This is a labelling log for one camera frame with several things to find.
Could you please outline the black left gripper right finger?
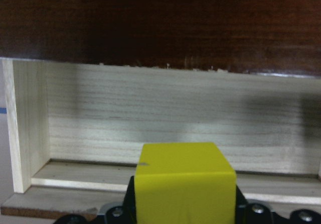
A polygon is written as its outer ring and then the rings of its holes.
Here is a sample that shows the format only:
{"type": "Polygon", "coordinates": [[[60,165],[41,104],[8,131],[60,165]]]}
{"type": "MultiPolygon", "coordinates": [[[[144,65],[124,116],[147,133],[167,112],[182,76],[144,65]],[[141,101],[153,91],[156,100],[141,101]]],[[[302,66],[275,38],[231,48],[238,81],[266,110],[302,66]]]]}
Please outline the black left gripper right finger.
{"type": "Polygon", "coordinates": [[[235,223],[272,224],[274,220],[268,206],[257,200],[247,200],[236,186],[235,223]]]}

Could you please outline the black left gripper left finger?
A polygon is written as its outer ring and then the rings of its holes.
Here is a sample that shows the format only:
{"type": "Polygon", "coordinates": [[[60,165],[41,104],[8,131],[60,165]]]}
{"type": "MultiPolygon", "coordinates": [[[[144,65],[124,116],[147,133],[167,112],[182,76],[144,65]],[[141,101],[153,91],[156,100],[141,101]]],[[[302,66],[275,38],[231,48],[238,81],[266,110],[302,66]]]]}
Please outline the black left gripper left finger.
{"type": "Polygon", "coordinates": [[[108,203],[97,213],[97,223],[137,223],[134,176],[131,176],[122,202],[108,203]]]}

